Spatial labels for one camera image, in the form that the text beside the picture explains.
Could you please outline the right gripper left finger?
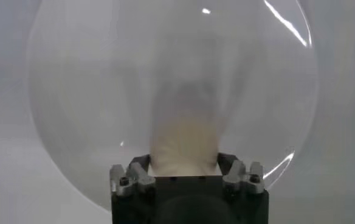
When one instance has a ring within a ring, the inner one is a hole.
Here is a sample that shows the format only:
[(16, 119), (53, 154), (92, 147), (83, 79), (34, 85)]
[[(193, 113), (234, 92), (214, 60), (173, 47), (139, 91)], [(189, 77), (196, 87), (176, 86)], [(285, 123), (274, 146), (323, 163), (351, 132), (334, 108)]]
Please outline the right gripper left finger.
[(143, 155), (133, 158), (126, 169), (121, 164), (112, 165), (109, 170), (111, 195), (129, 197), (154, 189), (156, 179), (148, 174), (150, 162), (150, 155)]

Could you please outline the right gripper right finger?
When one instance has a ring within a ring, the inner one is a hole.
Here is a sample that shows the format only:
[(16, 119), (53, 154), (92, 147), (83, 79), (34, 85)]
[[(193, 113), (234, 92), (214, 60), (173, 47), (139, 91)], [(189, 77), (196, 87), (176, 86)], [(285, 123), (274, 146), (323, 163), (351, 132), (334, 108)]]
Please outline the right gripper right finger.
[(264, 192), (264, 170), (259, 162), (252, 162), (249, 170), (235, 155), (218, 153), (217, 163), (222, 173), (222, 183), (232, 192), (245, 190), (248, 194)]

